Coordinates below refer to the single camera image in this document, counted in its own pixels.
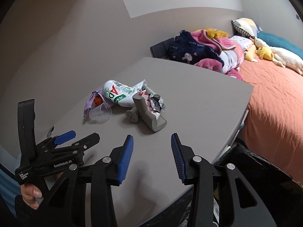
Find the person's left hand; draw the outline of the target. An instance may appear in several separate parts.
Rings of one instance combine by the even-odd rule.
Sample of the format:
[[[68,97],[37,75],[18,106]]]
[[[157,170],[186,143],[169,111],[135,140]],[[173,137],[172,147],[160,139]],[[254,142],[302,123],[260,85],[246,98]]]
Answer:
[[[49,176],[45,178],[45,182],[49,190],[53,187],[55,182],[61,177],[62,174],[63,173],[59,173],[54,176]],[[38,209],[41,202],[45,198],[40,188],[38,188],[34,184],[26,183],[21,185],[20,192],[24,203],[26,203],[27,206],[31,207],[34,210]]]

